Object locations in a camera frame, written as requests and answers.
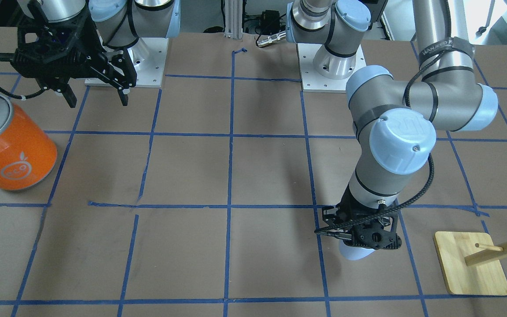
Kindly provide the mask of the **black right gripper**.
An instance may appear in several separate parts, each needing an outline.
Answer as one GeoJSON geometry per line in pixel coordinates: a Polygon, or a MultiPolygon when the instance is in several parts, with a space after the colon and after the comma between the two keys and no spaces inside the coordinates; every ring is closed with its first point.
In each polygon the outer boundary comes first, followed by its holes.
{"type": "Polygon", "coordinates": [[[77,97],[68,80],[97,78],[116,89],[127,106],[137,72],[126,48],[105,52],[88,7],[22,7],[12,66],[42,87],[56,89],[70,108],[77,97]]]}

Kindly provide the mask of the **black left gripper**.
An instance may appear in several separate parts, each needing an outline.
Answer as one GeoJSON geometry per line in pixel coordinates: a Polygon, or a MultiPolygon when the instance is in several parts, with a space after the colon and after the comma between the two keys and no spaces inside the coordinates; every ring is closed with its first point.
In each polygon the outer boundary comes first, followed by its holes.
{"type": "MultiPolygon", "coordinates": [[[[359,203],[346,188],[340,203],[336,206],[322,207],[322,220],[328,225],[338,225],[351,220],[358,220],[382,211],[383,207],[370,208],[359,203]]],[[[380,219],[364,221],[352,225],[347,233],[352,236],[344,242],[350,247],[366,247],[374,250],[396,250],[402,246],[402,239],[397,233],[398,215],[392,213],[380,219]]]]}

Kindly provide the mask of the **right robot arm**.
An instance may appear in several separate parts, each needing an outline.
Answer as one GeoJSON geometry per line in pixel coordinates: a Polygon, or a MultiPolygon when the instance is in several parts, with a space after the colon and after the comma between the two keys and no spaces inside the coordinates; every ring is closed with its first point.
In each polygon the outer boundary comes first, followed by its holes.
{"type": "Polygon", "coordinates": [[[70,79],[96,78],[113,87],[127,106],[137,84],[129,50],[146,37],[180,31],[178,0],[21,0],[26,22],[18,27],[11,66],[42,90],[62,94],[74,108],[70,79]]]}

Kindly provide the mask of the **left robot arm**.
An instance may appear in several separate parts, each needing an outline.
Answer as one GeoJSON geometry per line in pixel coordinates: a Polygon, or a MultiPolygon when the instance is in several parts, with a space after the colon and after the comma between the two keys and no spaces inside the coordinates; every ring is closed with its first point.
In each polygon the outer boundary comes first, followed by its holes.
{"type": "Polygon", "coordinates": [[[382,66],[356,70],[371,22],[358,0],[296,0],[288,4],[286,38],[318,44],[312,66],[329,80],[346,80],[347,106],[361,155],[340,203],[322,209],[327,227],[316,234],[339,240],[344,257],[395,250],[397,213],[433,180],[437,130],[484,129],[498,111],[492,88],[477,84],[461,0],[413,1],[419,70],[397,81],[382,66]]]}

